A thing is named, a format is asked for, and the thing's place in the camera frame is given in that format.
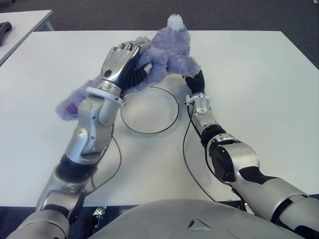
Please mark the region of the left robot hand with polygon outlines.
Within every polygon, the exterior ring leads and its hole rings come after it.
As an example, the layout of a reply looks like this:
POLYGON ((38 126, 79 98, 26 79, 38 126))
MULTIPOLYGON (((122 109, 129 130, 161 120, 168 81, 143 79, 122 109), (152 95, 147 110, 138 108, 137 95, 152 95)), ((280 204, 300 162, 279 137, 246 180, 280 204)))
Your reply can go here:
POLYGON ((143 40, 112 47, 102 65, 102 80, 116 85, 122 92, 140 84, 153 67, 151 63, 138 66, 139 59, 149 47, 150 44, 143 40))

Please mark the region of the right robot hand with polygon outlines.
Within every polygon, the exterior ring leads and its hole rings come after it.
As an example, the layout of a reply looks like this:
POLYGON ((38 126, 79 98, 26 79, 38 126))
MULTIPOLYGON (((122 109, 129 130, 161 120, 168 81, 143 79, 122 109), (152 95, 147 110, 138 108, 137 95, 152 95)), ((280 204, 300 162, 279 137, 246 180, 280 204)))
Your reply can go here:
POLYGON ((193 95, 205 93, 205 80, 202 70, 195 75, 183 76, 183 78, 193 95))

